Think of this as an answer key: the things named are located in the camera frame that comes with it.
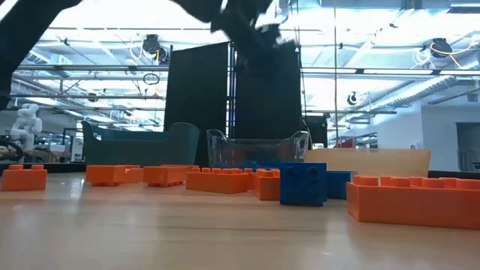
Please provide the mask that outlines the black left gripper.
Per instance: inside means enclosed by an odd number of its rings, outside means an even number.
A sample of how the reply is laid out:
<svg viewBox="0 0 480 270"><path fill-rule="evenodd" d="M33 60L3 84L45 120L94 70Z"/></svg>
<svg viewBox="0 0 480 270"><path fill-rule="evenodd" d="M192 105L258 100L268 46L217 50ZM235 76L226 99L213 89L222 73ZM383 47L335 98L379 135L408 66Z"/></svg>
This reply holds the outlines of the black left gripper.
<svg viewBox="0 0 480 270"><path fill-rule="evenodd" d="M209 23L211 32L221 30L232 41L239 39L239 52L252 74L262 72L263 54L276 56L281 51L284 39L278 23L256 27L257 20L270 8L272 0L172 1L195 19Z"/></svg>

